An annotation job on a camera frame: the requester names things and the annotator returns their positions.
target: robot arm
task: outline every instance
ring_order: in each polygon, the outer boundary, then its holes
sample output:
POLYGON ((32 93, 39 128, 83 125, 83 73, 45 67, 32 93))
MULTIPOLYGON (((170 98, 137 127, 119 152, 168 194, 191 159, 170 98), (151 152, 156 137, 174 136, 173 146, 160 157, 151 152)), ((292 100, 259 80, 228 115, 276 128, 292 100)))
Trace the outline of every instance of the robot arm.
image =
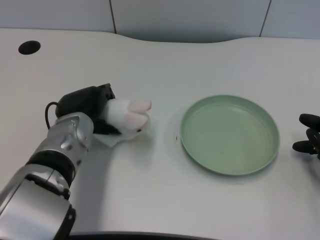
POLYGON ((76 219, 69 189, 93 133, 109 134, 110 127, 99 116, 114 97, 105 84, 67 94, 57 103, 58 119, 48 125, 46 139, 0 192, 0 240, 69 236, 76 219))

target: white plush rabbit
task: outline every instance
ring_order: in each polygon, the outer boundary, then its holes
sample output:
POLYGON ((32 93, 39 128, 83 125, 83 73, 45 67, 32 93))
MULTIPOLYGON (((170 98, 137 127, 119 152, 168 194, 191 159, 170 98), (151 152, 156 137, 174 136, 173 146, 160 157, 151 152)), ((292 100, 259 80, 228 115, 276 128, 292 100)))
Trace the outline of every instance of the white plush rabbit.
POLYGON ((111 99, 100 116, 105 122, 116 128, 121 134, 94 134, 102 143, 113 147, 118 142, 135 138, 146 131, 150 124, 147 111, 151 109, 148 99, 111 99))

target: gray wall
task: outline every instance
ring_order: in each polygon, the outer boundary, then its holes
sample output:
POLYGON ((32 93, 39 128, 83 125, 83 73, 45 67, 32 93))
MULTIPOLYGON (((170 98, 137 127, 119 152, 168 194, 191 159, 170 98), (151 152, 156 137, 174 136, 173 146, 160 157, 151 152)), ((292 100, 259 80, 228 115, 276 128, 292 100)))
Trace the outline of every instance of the gray wall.
POLYGON ((258 37, 269 0, 111 0, 115 28, 127 37, 220 42, 258 37))
POLYGON ((320 0, 272 0, 261 36, 320 39, 320 0))
POLYGON ((0 0, 0 28, 116 30, 165 42, 320 39, 320 0, 0 0))
POLYGON ((0 28, 114 32, 108 0, 0 0, 0 28))

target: silver robot arm segment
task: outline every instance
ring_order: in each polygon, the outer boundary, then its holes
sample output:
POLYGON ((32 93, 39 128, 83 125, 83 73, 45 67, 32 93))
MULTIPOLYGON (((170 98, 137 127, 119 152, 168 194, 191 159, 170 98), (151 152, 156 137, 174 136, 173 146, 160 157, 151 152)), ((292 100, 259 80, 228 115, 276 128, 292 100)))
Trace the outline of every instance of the silver robot arm segment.
POLYGON ((64 115, 49 129, 25 166, 0 192, 1 240, 64 240, 76 211, 72 181, 85 160, 94 124, 81 112, 64 115))

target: black cable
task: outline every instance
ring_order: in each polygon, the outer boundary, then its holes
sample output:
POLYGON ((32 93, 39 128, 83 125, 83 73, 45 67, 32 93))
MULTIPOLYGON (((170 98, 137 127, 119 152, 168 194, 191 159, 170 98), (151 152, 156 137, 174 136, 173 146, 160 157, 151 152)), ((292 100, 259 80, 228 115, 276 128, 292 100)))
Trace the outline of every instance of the black cable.
POLYGON ((45 124, 48 127, 48 130, 50 129, 50 123, 49 123, 49 119, 48 119, 48 110, 50 108, 51 105, 56 105, 57 107, 60 107, 60 104, 52 101, 50 102, 46 107, 45 107, 45 111, 44 111, 44 118, 45 118, 45 124))

